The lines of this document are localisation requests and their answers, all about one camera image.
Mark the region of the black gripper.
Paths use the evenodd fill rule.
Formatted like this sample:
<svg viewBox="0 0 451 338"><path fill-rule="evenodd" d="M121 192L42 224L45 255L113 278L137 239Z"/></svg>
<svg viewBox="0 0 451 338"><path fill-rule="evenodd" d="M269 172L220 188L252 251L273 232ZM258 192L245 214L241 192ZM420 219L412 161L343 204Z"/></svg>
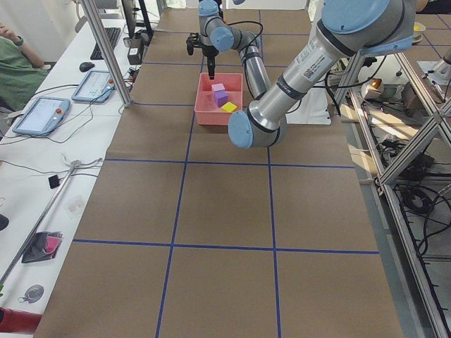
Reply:
<svg viewBox="0 0 451 338"><path fill-rule="evenodd" d="M207 68L209 78L215 78L216 69L216 57L218 55L218 50L214 46L204 45L202 47L203 56L207 59Z"/></svg>

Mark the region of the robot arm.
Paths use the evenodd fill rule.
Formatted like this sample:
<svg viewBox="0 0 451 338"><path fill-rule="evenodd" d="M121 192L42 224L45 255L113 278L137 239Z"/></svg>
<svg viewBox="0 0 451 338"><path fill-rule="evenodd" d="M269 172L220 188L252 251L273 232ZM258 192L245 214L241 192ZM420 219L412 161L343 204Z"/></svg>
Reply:
<svg viewBox="0 0 451 338"><path fill-rule="evenodd" d="M231 142L240 148L268 147L284 136L286 113L344 57L382 56L412 45L415 1L325 1L309 41L271 83L257 38L225 23L215 1L198 4L199 39L215 54L239 53L255 99L228 121Z"/></svg>

